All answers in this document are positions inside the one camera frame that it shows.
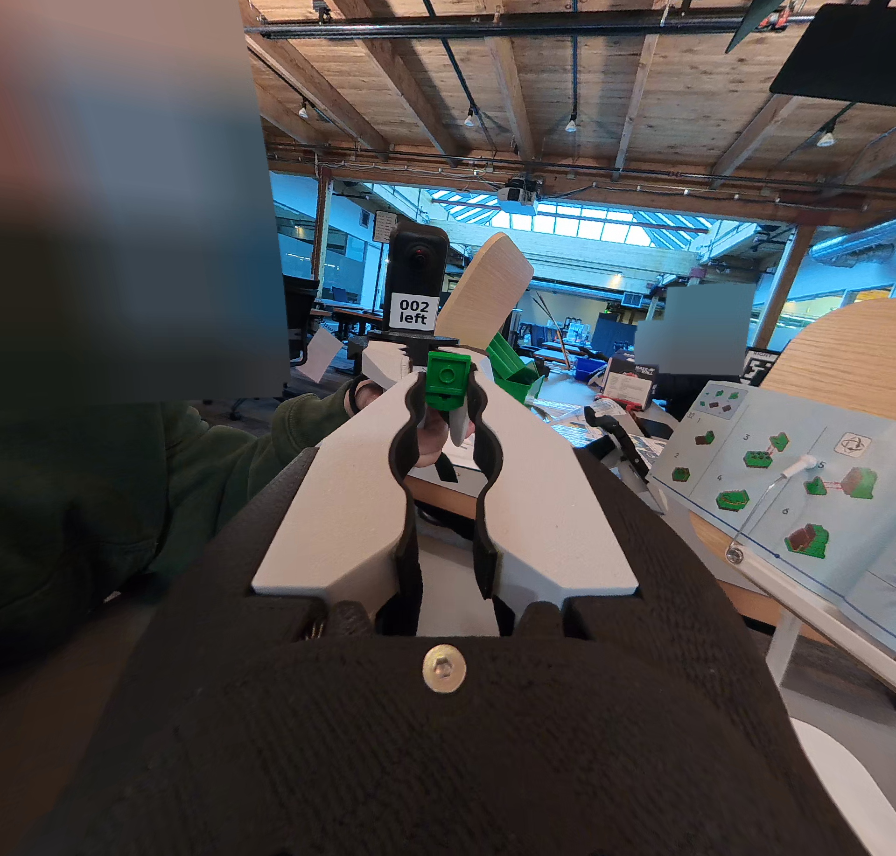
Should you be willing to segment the dark office desk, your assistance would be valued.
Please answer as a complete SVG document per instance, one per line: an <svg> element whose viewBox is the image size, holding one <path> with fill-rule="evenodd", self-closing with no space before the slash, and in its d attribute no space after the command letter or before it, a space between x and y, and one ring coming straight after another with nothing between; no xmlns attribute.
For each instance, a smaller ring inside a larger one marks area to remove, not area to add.
<svg viewBox="0 0 896 856"><path fill-rule="evenodd" d="M369 330L382 328L383 313L367 310L357 304L321 299L315 302L315 306L322 312L330 313L338 324L337 336L342 341L347 341L354 330L357 335L364 336Z"/></svg>

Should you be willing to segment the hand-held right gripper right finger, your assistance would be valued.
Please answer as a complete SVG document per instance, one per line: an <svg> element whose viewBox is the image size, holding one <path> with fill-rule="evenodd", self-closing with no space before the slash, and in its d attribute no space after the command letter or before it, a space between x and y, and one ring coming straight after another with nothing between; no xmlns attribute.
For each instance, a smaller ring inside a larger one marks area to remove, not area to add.
<svg viewBox="0 0 896 856"><path fill-rule="evenodd" d="M469 375L476 499L476 582L511 635L526 608L638 586L573 447L481 371Z"/></svg>

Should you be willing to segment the black product box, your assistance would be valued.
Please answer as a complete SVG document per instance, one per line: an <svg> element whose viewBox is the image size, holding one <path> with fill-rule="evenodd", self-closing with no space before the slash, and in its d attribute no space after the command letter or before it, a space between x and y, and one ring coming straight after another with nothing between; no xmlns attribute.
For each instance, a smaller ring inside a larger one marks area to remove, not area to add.
<svg viewBox="0 0 896 856"><path fill-rule="evenodd" d="M615 356L610 359L604 375L603 396L647 409L652 402L657 376L656 366Z"/></svg>

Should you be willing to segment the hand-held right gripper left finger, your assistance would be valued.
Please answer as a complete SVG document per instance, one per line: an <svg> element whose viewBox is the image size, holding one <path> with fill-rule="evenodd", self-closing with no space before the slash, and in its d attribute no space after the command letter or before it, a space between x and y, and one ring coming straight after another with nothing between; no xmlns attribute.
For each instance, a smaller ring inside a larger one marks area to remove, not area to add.
<svg viewBox="0 0 896 856"><path fill-rule="evenodd" d="M418 630L423 583L404 480L419 458L425 374L325 438L252 579L254 593L361 603L384 633Z"/></svg>

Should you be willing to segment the person's left hand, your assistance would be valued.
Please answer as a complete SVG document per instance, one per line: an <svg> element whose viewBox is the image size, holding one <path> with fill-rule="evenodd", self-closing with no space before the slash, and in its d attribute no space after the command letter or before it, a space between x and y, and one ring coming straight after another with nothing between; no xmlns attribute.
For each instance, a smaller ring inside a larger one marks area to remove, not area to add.
<svg viewBox="0 0 896 856"><path fill-rule="evenodd" d="M364 376L351 381L344 396L344 407L349 417L369 406L385 390L374 380ZM415 467L422 468L436 463L450 437L448 423L431 406L427 406L424 421L417 428L419 458Z"/></svg>

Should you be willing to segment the person's left forearm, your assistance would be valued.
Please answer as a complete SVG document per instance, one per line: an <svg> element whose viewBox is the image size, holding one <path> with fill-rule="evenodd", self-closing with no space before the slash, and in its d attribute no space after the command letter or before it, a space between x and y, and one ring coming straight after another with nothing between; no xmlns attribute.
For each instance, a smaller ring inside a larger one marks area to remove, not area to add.
<svg viewBox="0 0 896 856"><path fill-rule="evenodd" d="M285 465L304 449L317 446L357 413L355 391L364 378L344 384L336 393L319 398L304 394L282 403L273 416L273 452Z"/></svg>

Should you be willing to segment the ceiling projector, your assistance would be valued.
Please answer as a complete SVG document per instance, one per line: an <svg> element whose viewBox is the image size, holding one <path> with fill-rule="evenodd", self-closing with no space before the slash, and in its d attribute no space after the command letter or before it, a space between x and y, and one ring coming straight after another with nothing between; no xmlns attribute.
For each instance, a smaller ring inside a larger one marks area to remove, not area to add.
<svg viewBox="0 0 896 856"><path fill-rule="evenodd" d="M543 183L542 177L520 175L510 178L496 193L500 209L511 215L535 216Z"/></svg>

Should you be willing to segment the green lego brick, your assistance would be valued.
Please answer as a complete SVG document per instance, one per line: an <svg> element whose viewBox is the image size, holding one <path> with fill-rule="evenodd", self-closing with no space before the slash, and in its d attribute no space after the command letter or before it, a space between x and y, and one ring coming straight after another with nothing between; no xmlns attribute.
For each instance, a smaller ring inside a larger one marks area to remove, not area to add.
<svg viewBox="0 0 896 856"><path fill-rule="evenodd" d="M426 403L437 411L463 407L468 390L471 357L443 350L428 354Z"/></svg>

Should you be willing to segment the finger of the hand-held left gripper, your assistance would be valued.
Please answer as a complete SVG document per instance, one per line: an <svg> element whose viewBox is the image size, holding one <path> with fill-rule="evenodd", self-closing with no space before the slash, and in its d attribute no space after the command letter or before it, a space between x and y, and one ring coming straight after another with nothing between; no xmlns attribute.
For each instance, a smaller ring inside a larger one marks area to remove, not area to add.
<svg viewBox="0 0 896 856"><path fill-rule="evenodd" d="M494 380L494 372L486 352L469 347L448 347L448 351L471 357L471 367L476 366L482 377ZM465 438L469 436L469 407L465 397L462 407L449 412L449 428L454 446L461 446Z"/></svg>
<svg viewBox="0 0 896 856"><path fill-rule="evenodd" d="M401 343L368 342L361 354L361 373L383 390L388 390L410 376L415 383L415 372L407 347Z"/></svg>

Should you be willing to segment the lego instruction booklet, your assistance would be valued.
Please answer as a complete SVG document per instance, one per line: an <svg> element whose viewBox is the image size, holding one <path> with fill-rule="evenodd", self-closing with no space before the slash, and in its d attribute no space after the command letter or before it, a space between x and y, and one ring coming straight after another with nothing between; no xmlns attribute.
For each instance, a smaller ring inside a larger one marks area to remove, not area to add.
<svg viewBox="0 0 896 856"><path fill-rule="evenodd" d="M772 480L803 455L817 467L780 483L739 544L895 645L894 422L762 389L730 421L682 421L650 480L734 536Z"/></svg>

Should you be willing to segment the black office chair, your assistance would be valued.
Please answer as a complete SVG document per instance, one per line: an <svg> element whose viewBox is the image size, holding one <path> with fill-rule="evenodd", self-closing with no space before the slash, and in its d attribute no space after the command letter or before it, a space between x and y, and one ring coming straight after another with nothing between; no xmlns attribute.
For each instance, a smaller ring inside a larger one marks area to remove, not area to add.
<svg viewBox="0 0 896 856"><path fill-rule="evenodd" d="M301 365L308 359L308 327L311 310L318 298L318 279L283 275L285 293L289 358Z"/></svg>

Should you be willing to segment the green plastic bin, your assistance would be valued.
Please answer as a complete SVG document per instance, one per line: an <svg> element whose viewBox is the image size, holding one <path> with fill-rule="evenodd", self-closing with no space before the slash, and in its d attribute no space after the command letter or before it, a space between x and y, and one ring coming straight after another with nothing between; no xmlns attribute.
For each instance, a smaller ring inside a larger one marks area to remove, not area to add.
<svg viewBox="0 0 896 856"><path fill-rule="evenodd" d="M523 361L498 332L487 347L494 380L501 389L522 404L539 396L544 380L532 361Z"/></svg>

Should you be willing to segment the white paper sheet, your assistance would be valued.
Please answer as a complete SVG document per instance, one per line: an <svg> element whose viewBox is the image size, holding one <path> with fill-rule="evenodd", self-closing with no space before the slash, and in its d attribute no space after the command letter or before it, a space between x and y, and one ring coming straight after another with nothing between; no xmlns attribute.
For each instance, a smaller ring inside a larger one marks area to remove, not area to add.
<svg viewBox="0 0 896 856"><path fill-rule="evenodd" d="M305 360L297 365L298 372L308 380L320 382L342 346L342 341L336 335L326 327L320 327L308 342Z"/></svg>

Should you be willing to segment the ceiling sprinkler pipe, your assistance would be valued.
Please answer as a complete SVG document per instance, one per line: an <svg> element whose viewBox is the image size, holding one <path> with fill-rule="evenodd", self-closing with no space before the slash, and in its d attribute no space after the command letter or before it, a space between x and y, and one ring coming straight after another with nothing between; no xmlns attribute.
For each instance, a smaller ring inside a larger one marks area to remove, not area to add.
<svg viewBox="0 0 896 856"><path fill-rule="evenodd" d="M453 15L389 20L295 21L245 26L248 35L272 40L475 39L564 35L733 34L743 18L739 8L704 11L580 11Z"/></svg>

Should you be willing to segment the skylight window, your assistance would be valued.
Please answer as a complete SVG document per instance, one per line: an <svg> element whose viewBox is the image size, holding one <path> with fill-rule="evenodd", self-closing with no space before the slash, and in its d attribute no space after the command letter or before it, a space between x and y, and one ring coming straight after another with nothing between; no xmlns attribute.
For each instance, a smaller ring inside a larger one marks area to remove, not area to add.
<svg viewBox="0 0 896 856"><path fill-rule="evenodd" d="M572 203L540 202L534 215L508 212L494 196L430 190L433 206L450 220L466 225L564 235L613 244L688 251L712 222L701 216L682 216L644 210L603 209Z"/></svg>

